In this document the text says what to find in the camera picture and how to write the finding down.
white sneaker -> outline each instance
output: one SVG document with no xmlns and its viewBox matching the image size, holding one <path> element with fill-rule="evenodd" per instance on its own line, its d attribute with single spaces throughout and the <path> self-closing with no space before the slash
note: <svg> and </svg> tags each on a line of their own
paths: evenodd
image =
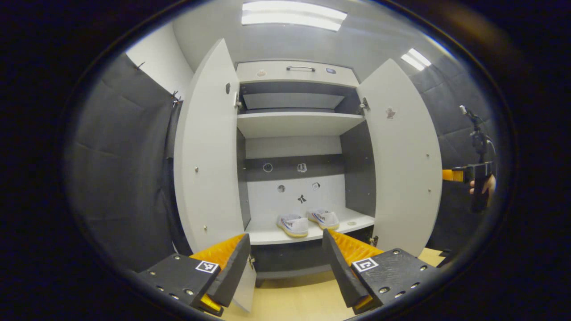
<svg viewBox="0 0 571 321">
<path fill-rule="evenodd" d="M 319 227 L 321 227 L 322 230 L 325 228 L 335 230 L 339 227 L 339 218 L 337 218 L 335 212 L 329 212 L 323 208 L 317 208 L 309 211 L 307 213 L 307 218 L 311 222 L 319 224 Z"/>
<path fill-rule="evenodd" d="M 303 238 L 307 236 L 309 225 L 307 218 L 301 217 L 299 213 L 284 214 L 278 216 L 277 226 L 293 238 Z"/>
</svg>

cabinet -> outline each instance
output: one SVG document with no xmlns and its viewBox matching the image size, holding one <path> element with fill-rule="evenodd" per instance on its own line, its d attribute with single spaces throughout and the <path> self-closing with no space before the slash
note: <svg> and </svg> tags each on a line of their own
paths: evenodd
<svg viewBox="0 0 571 321">
<path fill-rule="evenodd" d="M 319 245 L 317 225 L 310 225 L 307 238 L 292 239 L 275 220 L 293 209 L 323 206 L 337 212 L 340 232 L 371 233 L 372 228 L 381 250 L 400 247 L 420 254 L 440 203 L 440 150 L 420 94 L 393 60 L 362 83 L 349 68 L 320 63 L 247 62 L 235 69 L 221 39 L 204 57 L 188 92 L 176 132 L 174 175 L 181 223 L 193 251 L 243 232 L 250 233 L 252 250 L 259 246 L 260 253 L 268 247 L 287 251 Z M 265 96 L 248 102 L 255 94 Z M 312 95 L 317 98 L 311 104 L 300 106 Z M 367 108 L 360 110 L 363 100 Z M 239 110 L 236 101 L 247 109 Z M 237 143 L 240 134 L 245 146 Z M 238 152 L 239 146 L 245 152 Z M 263 170 L 267 163 L 272 163 L 269 172 Z M 301 163 L 307 171 L 295 169 Z M 247 193 L 239 191 L 240 171 L 246 172 Z M 302 252 L 290 254 L 303 259 Z M 272 275 L 286 275 L 279 272 Z M 255 279 L 255 274 L 247 266 L 243 278 Z M 246 310 L 248 300 L 235 296 Z"/>
</svg>

wooden floor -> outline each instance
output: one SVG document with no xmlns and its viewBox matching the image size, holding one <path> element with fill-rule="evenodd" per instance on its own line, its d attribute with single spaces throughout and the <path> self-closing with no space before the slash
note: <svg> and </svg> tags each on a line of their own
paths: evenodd
<svg viewBox="0 0 571 321">
<path fill-rule="evenodd" d="M 425 248 L 419 256 L 424 262 L 437 266 L 444 258 L 441 252 Z M 338 321 L 355 314 L 346 308 L 333 272 L 323 272 L 298 278 L 267 280 L 254 289 L 252 312 L 247 313 L 231 304 L 222 318 L 228 321 Z"/>
</svg>

fluorescent light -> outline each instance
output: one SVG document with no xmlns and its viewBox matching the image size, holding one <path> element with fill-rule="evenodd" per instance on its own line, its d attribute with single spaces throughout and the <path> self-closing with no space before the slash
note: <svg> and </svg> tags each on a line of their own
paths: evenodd
<svg viewBox="0 0 571 321">
<path fill-rule="evenodd" d="M 256 1 L 242 6 L 242 25 L 292 23 L 338 31 L 346 17 L 338 10 L 294 1 Z"/>
<path fill-rule="evenodd" d="M 294 1 L 256 1 L 242 5 L 242 11 L 301 11 L 323 17 L 345 20 L 347 14 L 335 9 Z"/>
<path fill-rule="evenodd" d="M 421 55 L 420 52 L 416 51 L 414 48 L 410 49 L 408 53 L 415 56 L 415 58 L 418 59 L 421 63 L 423 63 L 424 66 L 428 67 L 431 65 L 430 61 L 428 61 L 428 59 L 426 59 L 425 56 Z"/>
<path fill-rule="evenodd" d="M 242 16 L 242 25 L 254 25 L 258 23 L 293 23 L 338 31 L 341 25 L 325 19 L 307 17 L 299 14 L 250 14 Z"/>
<path fill-rule="evenodd" d="M 422 71 L 424 69 L 424 66 L 421 65 L 418 61 L 414 60 L 411 56 L 404 54 L 402 57 L 400 57 L 402 60 L 408 62 L 409 64 L 411 64 L 414 68 L 417 68 L 419 71 Z"/>
</svg>

cabinet door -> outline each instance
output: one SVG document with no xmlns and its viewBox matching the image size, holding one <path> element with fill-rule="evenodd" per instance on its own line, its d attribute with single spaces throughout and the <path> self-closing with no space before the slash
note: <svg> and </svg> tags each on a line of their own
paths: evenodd
<svg viewBox="0 0 571 321">
<path fill-rule="evenodd" d="M 238 88 L 232 59 L 221 39 L 194 74 L 176 128 L 176 204 L 193 252 L 244 233 L 236 166 L 234 104 Z M 248 280 L 256 278 L 253 269 L 247 268 L 244 273 Z M 240 284 L 236 290 L 240 295 L 234 300 L 247 306 L 252 300 L 247 295 L 253 295 L 254 285 Z"/>
<path fill-rule="evenodd" d="M 418 256 L 432 233 L 442 190 L 432 119 L 412 82 L 391 59 L 357 93 L 370 108 L 364 111 L 375 157 L 377 247 L 399 247 Z"/>
</svg>

